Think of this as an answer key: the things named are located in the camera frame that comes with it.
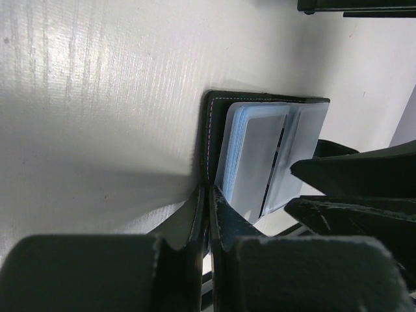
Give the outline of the black leather card holder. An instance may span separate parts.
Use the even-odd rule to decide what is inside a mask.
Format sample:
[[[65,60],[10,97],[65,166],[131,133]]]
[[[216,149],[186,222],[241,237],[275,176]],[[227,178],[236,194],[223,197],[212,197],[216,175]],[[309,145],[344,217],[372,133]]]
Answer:
[[[291,166],[313,157],[329,106],[325,97],[209,91],[203,107],[202,177],[243,219],[256,223],[282,128],[286,132],[265,215],[300,194],[303,183]]]

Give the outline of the black card tray box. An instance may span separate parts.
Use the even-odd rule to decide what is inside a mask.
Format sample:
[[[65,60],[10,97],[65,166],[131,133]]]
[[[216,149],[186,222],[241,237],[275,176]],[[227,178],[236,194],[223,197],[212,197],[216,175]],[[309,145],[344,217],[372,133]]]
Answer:
[[[344,18],[415,18],[414,0],[298,0],[307,15],[342,12]]]

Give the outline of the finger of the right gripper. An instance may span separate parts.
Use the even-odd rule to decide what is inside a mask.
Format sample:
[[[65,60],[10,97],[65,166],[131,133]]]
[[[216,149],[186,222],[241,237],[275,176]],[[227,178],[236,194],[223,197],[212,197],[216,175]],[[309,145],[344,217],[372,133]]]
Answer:
[[[359,152],[319,140],[313,157],[295,162],[291,174],[333,197],[415,197],[415,141]]]
[[[374,237],[404,268],[415,269],[414,199],[301,196],[285,212],[318,235]]]

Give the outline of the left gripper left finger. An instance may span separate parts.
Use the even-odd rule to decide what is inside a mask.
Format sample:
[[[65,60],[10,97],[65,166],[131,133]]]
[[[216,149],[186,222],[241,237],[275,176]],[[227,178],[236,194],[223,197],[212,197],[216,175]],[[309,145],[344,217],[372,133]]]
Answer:
[[[148,234],[32,235],[1,268],[2,311],[199,311],[205,190]]]

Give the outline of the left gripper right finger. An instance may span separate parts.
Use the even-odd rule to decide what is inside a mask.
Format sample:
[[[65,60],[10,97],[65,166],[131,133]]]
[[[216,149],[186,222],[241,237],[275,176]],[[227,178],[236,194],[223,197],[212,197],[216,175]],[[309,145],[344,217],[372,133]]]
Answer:
[[[215,311],[408,311],[406,284],[370,237],[267,237],[209,190]]]

